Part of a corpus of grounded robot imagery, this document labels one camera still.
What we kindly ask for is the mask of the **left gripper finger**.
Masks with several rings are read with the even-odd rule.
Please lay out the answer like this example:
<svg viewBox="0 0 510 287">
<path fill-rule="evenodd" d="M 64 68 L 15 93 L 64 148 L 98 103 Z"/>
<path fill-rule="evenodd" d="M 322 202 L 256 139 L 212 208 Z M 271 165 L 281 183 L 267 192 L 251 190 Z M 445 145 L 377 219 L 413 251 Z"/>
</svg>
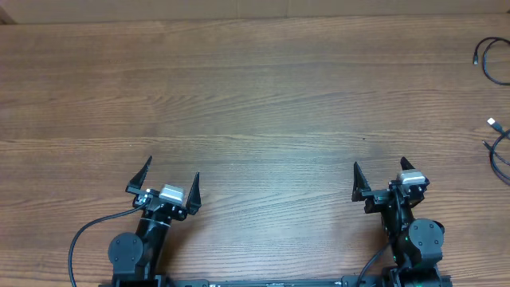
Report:
<svg viewBox="0 0 510 287">
<path fill-rule="evenodd" d="M 125 191 L 137 195 L 141 192 L 143 182 L 151 166 L 152 156 L 150 155 L 143 167 L 128 182 Z"/>
<path fill-rule="evenodd" d="M 186 201 L 186 210 L 188 214 L 196 215 L 202 206 L 202 200 L 199 189 L 200 173 L 197 172 L 194 176 L 188 199 Z"/>
</svg>

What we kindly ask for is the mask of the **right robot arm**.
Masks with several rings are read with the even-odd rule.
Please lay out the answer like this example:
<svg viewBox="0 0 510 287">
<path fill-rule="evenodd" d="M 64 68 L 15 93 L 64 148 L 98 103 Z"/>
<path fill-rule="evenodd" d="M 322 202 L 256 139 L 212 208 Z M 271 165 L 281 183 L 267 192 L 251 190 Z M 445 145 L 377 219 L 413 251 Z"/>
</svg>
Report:
<svg viewBox="0 0 510 287">
<path fill-rule="evenodd" d="M 379 213 L 388 243 L 363 267 L 356 286 L 451 286 L 449 276 L 441 275 L 438 262 L 443 258 L 445 227 L 428 218 L 415 218 L 412 209 L 425 198 L 430 181 L 406 158 L 396 179 L 381 190 L 371 189 L 358 163 L 353 165 L 351 200 L 364 202 L 364 212 Z M 395 266 L 378 277 L 365 278 L 369 268 L 390 248 Z"/>
</svg>

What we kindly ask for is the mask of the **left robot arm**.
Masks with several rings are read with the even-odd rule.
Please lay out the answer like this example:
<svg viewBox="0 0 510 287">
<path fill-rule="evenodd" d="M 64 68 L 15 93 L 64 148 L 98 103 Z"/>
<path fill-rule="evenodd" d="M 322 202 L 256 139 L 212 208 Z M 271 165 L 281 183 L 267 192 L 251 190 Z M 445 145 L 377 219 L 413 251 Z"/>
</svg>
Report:
<svg viewBox="0 0 510 287">
<path fill-rule="evenodd" d="M 158 264 L 171 223 L 198 213 L 202 206 L 200 174 L 194 176 L 188 195 L 180 187 L 165 184 L 158 191 L 144 188 L 152 158 L 128 182 L 125 191 L 133 194 L 133 210 L 142 212 L 134 233 L 114 237 L 108 247 L 113 286 L 172 286 L 174 283 Z"/>
</svg>

